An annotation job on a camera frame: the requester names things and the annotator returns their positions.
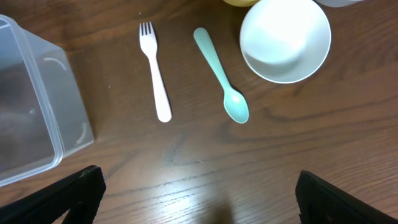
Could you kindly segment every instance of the plastic fork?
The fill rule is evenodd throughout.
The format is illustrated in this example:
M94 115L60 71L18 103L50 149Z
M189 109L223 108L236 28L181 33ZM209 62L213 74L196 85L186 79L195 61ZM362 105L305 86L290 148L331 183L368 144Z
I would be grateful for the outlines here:
M139 43L141 50L149 60L157 117L161 122L166 123L172 119L172 111L166 89L164 88L162 75L160 74L159 65L157 64L157 41L151 22L139 24Z

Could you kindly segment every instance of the black object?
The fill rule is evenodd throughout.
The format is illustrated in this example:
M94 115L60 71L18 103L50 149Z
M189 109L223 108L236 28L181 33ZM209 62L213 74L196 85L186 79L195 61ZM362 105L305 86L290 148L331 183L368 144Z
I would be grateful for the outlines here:
M302 224L398 223L309 171L301 171L296 186Z
M63 224L93 223L105 189L101 168L89 166L0 208L0 224L49 224L68 210Z

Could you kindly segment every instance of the fork head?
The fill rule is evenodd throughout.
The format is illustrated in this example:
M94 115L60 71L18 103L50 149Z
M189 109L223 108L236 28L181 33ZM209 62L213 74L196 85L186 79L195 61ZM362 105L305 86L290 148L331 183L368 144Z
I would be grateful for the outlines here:
M139 24L139 43L141 50L147 57L156 56L157 41L151 22Z

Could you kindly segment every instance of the fork handle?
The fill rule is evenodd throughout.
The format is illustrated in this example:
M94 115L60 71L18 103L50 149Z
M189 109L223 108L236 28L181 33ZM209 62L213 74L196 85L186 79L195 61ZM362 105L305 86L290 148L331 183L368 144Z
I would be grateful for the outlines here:
M150 72L152 74L152 84L154 86L155 106L157 117L161 122L169 122L172 119L172 110L170 109L169 99L164 88L162 75L156 57L148 58Z

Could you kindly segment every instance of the light blue spoon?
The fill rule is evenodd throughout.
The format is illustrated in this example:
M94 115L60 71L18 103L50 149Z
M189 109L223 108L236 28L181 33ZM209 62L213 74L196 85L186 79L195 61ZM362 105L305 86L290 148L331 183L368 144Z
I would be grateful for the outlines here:
M194 31L193 37L224 89L224 108L226 112L237 123L246 123L249 119L248 104L242 94L234 90L229 84L209 33L207 33L206 29L200 27Z

